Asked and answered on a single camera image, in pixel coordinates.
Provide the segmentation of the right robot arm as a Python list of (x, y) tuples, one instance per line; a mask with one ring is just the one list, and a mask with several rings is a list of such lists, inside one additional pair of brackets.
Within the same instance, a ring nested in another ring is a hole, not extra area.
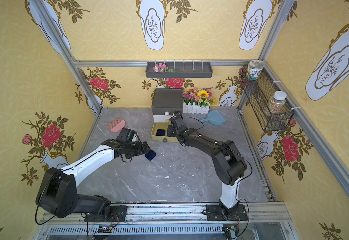
[(239, 206), (238, 189), (245, 178), (247, 161), (242, 157), (233, 141), (217, 141), (188, 128), (183, 116), (176, 113), (169, 119), (173, 134), (183, 146), (196, 148), (211, 157), (215, 173), (222, 184), (219, 198), (220, 208), (232, 212)]

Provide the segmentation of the blue brooch box bottom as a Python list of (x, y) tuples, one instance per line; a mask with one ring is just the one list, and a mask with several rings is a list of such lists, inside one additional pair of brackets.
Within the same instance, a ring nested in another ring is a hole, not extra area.
[(168, 137), (175, 137), (175, 131), (174, 131), (174, 128), (172, 125), (169, 125), (168, 126), (168, 129), (167, 129), (167, 136)]

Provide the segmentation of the white drawer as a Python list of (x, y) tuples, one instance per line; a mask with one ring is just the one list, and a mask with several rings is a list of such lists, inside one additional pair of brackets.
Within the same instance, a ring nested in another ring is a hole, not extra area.
[(169, 123), (170, 122), (170, 118), (172, 118), (174, 115), (172, 116), (165, 116), (165, 115), (153, 115), (154, 118), (154, 122), (155, 123)]

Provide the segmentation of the grey top drawer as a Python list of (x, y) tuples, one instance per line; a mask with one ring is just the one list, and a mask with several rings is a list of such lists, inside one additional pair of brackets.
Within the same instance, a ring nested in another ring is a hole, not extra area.
[(166, 112), (169, 113), (169, 116), (173, 116), (176, 112), (182, 114), (182, 107), (176, 108), (164, 108), (164, 107), (152, 107), (153, 115), (164, 116)]

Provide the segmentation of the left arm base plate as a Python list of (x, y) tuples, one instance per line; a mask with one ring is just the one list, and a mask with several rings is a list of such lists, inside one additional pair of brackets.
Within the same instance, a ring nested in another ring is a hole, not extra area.
[(124, 222), (126, 219), (128, 207), (125, 205), (121, 206), (108, 206), (105, 210), (101, 211), (99, 214), (91, 213), (87, 214), (84, 221), (87, 223), (94, 222)]

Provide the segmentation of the yellow bottom drawer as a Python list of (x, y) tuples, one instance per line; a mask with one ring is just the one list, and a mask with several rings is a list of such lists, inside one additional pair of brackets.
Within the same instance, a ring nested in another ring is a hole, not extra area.
[(177, 138), (172, 134), (170, 123), (154, 123), (151, 138), (154, 141), (178, 143)]

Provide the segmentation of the blue brooch box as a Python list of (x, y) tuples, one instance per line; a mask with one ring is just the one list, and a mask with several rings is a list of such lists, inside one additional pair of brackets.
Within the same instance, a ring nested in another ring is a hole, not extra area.
[(149, 161), (152, 161), (155, 157), (156, 157), (156, 152), (154, 152), (153, 150), (149, 150), (146, 154), (145, 154), (145, 158), (148, 159)]
[(174, 131), (174, 128), (172, 125), (169, 125), (168, 126), (168, 129), (167, 129), (167, 136), (168, 137), (175, 137), (175, 131)]
[(164, 129), (157, 129), (156, 135), (157, 136), (165, 136), (166, 135), (166, 130), (164, 130)]

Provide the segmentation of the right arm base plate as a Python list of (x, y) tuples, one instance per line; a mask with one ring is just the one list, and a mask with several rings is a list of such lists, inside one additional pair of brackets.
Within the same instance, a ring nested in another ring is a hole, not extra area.
[(248, 215), (244, 205), (236, 204), (227, 209), (224, 205), (206, 205), (202, 214), (208, 221), (247, 221)]

